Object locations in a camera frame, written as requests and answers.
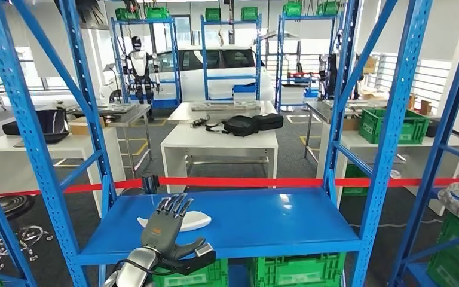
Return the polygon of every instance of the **blue shelf board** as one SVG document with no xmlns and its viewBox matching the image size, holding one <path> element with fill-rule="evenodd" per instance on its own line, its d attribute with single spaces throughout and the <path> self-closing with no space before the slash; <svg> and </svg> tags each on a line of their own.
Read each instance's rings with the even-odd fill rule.
<svg viewBox="0 0 459 287">
<path fill-rule="evenodd" d="M 115 264 L 140 246 L 147 218 L 165 194 L 121 196 L 77 257 L 81 265 Z M 203 236 L 218 258 L 350 252 L 361 240 L 321 188 L 277 188 L 189 193 L 190 210 L 212 222 L 180 233 L 177 243 Z"/>
<path fill-rule="evenodd" d="M 419 286 L 438 287 L 438 285 L 432 281 L 430 276 L 428 276 L 426 263 L 409 263 L 407 264 L 407 269 L 414 277 L 416 282 L 418 282 Z"/>
<path fill-rule="evenodd" d="M 332 16 L 323 16 L 323 15 L 313 15 L 313 16 L 283 16 L 284 20 L 333 20 L 338 17 L 338 15 Z"/>
<path fill-rule="evenodd" d="M 232 25 L 232 24 L 235 24 L 235 25 L 240 25 L 240 24 L 253 24 L 253 25 L 256 25 L 258 23 L 257 20 L 254 20 L 254 21 L 251 21 L 251 20 L 248 20 L 248 21 L 244 21 L 244 20 L 240 20 L 240 21 L 204 21 L 203 22 L 205 25 Z"/>
<path fill-rule="evenodd" d="M 143 25 L 143 24 L 153 24 L 153 23 L 170 23 L 172 22 L 172 18 L 166 18 L 166 19 L 140 19 L 140 20 L 116 20 L 116 24 L 121 24 L 121 25 Z"/>
<path fill-rule="evenodd" d="M 238 80 L 256 79 L 256 75 L 235 75 L 235 76 L 207 76 L 207 80 Z"/>
</svg>

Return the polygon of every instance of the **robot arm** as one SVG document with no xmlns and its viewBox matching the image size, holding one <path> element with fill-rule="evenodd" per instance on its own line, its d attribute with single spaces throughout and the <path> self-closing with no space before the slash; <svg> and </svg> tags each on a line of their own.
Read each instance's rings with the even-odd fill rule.
<svg viewBox="0 0 459 287">
<path fill-rule="evenodd" d="M 188 199 L 184 202 L 185 198 L 186 194 L 183 193 L 161 200 L 142 233 L 143 246 L 136 248 L 127 259 L 117 263 L 115 269 L 122 262 L 124 264 L 119 270 L 114 269 L 103 287 L 141 287 L 150 282 L 150 274 L 189 275 L 215 261 L 216 252 L 205 242 L 205 238 L 198 238 L 187 245 L 175 243 L 183 218 L 193 201 Z M 195 256 L 180 260 L 189 254 Z M 156 267 L 170 272 L 158 273 L 154 271 Z"/>
</svg>

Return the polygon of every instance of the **black bag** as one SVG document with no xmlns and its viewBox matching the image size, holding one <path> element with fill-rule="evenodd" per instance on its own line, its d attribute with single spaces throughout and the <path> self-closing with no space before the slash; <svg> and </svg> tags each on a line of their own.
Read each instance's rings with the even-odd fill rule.
<svg viewBox="0 0 459 287">
<path fill-rule="evenodd" d="M 259 131 L 258 122 L 252 118 L 245 117 L 244 115 L 236 115 L 235 117 L 230 118 L 227 121 L 223 121 L 224 130 L 222 133 L 232 133 L 235 136 L 248 136 Z M 205 125 L 205 129 L 210 132 L 215 132 L 212 130 L 212 127 L 216 127 L 219 124 L 215 125 Z"/>
<path fill-rule="evenodd" d="M 252 118 L 258 123 L 259 130 L 280 129 L 284 125 L 284 117 L 277 114 L 255 115 Z"/>
</svg>

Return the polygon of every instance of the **blue shelf frame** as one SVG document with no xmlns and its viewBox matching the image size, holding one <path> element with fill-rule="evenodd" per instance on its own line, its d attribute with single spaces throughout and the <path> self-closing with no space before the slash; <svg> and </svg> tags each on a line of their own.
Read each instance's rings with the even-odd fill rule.
<svg viewBox="0 0 459 287">
<path fill-rule="evenodd" d="M 209 80 L 255 80 L 256 100 L 261 97 L 261 39 L 259 33 L 261 31 L 261 14 L 255 21 L 206 21 L 203 15 L 201 20 L 201 55 L 203 57 L 203 84 L 205 89 L 205 100 L 212 100 L 209 96 Z M 207 71 L 207 46 L 205 42 L 205 26 L 207 25 L 256 25 L 256 73 L 254 75 L 230 75 L 230 76 L 208 76 Z"/>
<path fill-rule="evenodd" d="M 115 20 L 113 17 L 110 18 L 110 23 L 112 26 L 112 43 L 114 46 L 114 59 L 115 59 L 115 64 L 119 70 L 119 79 L 120 79 L 120 84 L 121 84 L 121 92 L 122 92 L 122 97 L 124 99 L 124 103 L 129 103 L 129 101 L 132 99 L 131 95 L 128 94 L 127 91 L 127 85 L 126 81 L 124 79 L 124 73 L 123 73 L 123 66 L 122 66 L 122 60 L 120 59 L 120 47 L 122 47 L 124 55 L 127 56 L 126 52 L 126 45 L 122 43 L 122 45 L 119 43 L 119 40 L 117 38 L 117 32 L 116 32 L 116 25 L 119 27 L 120 31 L 120 37 L 121 39 L 124 39 L 124 31 L 123 31 L 123 26 L 124 25 L 149 25 L 149 24 L 154 24 L 154 23 L 162 23 L 162 24 L 168 24 L 170 27 L 170 40 L 172 42 L 172 58 L 173 58 L 173 79 L 164 79 L 161 80 L 161 83 L 163 84 L 174 84 L 175 85 L 175 101 L 172 101 L 171 99 L 164 99 L 164 100 L 159 100 L 155 99 L 152 102 L 152 106 L 154 106 L 154 102 L 157 102 L 157 106 L 160 108 L 176 108 L 180 103 L 182 103 L 182 83 L 180 81 L 180 66 L 179 66 L 179 47 L 177 45 L 177 28 L 175 25 L 175 19 L 171 16 L 168 16 L 166 19 L 136 19 L 136 20 L 128 20 L 128 21 L 121 21 L 121 20 Z M 131 83 L 131 76 L 128 73 L 127 74 L 127 82 Z"/>
<path fill-rule="evenodd" d="M 284 61 L 284 33 L 286 31 L 286 21 L 307 21 L 307 20 L 331 20 L 332 26 L 330 31 L 330 47 L 329 52 L 333 50 L 333 38 L 335 31 L 335 20 L 340 17 L 339 15 L 333 16 L 287 16 L 285 13 L 279 15 L 277 21 L 277 61 L 276 61 L 276 92 L 274 106 L 278 113 L 280 113 L 281 106 L 303 106 L 304 104 L 297 105 L 283 105 L 282 104 L 282 70 Z"/>
<path fill-rule="evenodd" d="M 36 281 L 32 275 L 32 272 L 27 263 L 27 259 L 24 257 L 20 250 L 20 246 L 17 241 L 15 233 L 10 227 L 4 212 L 0 205 L 0 238 L 4 241 L 6 250 L 11 258 L 11 262 L 15 265 L 18 271 L 19 277 L 10 277 L 0 274 L 0 280 L 10 283 L 13 286 L 37 286 Z"/>
<path fill-rule="evenodd" d="M 439 165 L 442 162 L 442 157 L 445 152 L 449 152 L 459 157 L 459 151 L 448 146 L 449 137 L 453 132 L 453 126 L 459 110 L 459 63 L 455 72 L 453 83 L 448 93 L 446 105 L 442 113 L 442 117 L 437 128 L 435 140 L 430 150 L 429 159 L 421 185 L 416 195 L 412 212 L 407 222 L 407 229 L 402 236 L 397 258 L 394 262 L 391 276 L 388 280 L 389 286 L 400 286 L 403 282 L 403 277 L 406 271 L 413 275 L 420 286 L 436 286 L 429 276 L 426 274 L 426 264 L 415 263 L 414 261 L 439 252 L 450 246 L 459 244 L 459 238 L 450 242 L 441 243 L 430 248 L 427 248 L 417 254 L 411 254 L 418 230 L 421 225 L 421 219 L 424 215 L 425 209 L 432 198 L 431 190 L 433 188 L 433 181 L 436 177 Z"/>
</svg>

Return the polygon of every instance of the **gray carpet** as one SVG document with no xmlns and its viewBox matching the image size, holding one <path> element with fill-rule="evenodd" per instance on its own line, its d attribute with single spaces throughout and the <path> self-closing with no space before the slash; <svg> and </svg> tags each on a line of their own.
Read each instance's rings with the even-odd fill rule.
<svg viewBox="0 0 459 287">
<path fill-rule="evenodd" d="M 163 162 L 161 160 L 160 143 L 174 127 L 170 124 L 161 126 L 162 120 L 157 120 L 150 127 L 152 155 L 154 160 L 147 166 L 146 170 L 141 172 L 154 172 L 163 175 Z M 277 140 L 279 142 L 279 159 L 277 167 L 277 177 L 315 177 L 316 163 L 312 159 L 303 159 L 303 144 L 300 136 L 305 135 L 306 124 L 291 124 L 285 121 L 284 127 L 277 131 Z M 314 125 L 311 135 L 319 135 L 320 126 Z M 119 131 L 119 137 L 122 137 L 122 131 Z M 144 138 L 143 127 L 131 128 L 131 138 Z M 122 152 L 126 152 L 124 142 L 121 142 Z M 131 142 L 131 150 L 136 152 L 143 142 Z M 319 147 L 319 140 L 313 138 L 311 141 L 313 148 Z M 75 164 L 77 161 L 65 162 L 64 164 Z M 128 166 L 127 157 L 123 157 L 125 166 Z M 59 168 L 59 178 L 66 176 L 72 169 Z M 235 168 L 227 164 L 195 166 L 191 170 L 192 176 L 231 176 L 231 177 L 261 177 L 263 171 L 255 164 L 240 164 Z M 86 183 L 86 175 L 76 180 L 76 183 Z M 406 222 L 411 210 L 414 196 L 403 188 L 390 189 L 386 195 L 384 208 L 381 217 L 382 224 L 403 224 Z M 65 195 L 69 214 L 75 230 L 76 237 L 80 246 L 84 246 L 90 238 L 92 232 L 98 225 L 99 217 L 90 193 L 69 194 Z M 359 224 L 363 215 L 365 198 L 363 197 L 344 197 L 341 203 L 341 212 L 347 221 L 351 224 Z M 437 218 L 429 210 L 427 211 L 426 220 Z M 52 230 L 50 219 L 47 215 L 45 206 L 40 197 L 36 198 L 34 208 L 17 219 L 19 225 L 41 225 L 48 230 Z M 440 230 L 440 223 L 423 224 L 417 240 L 417 249 L 432 245 L 437 239 Z M 383 227 L 379 228 L 372 252 L 372 258 L 368 273 L 368 286 L 385 286 L 387 277 L 391 270 L 391 264 L 394 261 L 396 250 L 399 246 L 404 228 Z M 33 247 L 39 258 L 30 264 L 39 286 L 72 286 L 71 278 L 66 269 L 64 259 L 56 241 L 41 241 Z M 349 256 L 346 260 L 346 272 L 351 272 L 354 258 Z M 7 259 L 5 273 L 13 274 L 13 266 Z M 87 269 L 87 274 L 91 284 L 96 286 L 97 269 L 91 267 Z"/>
</svg>

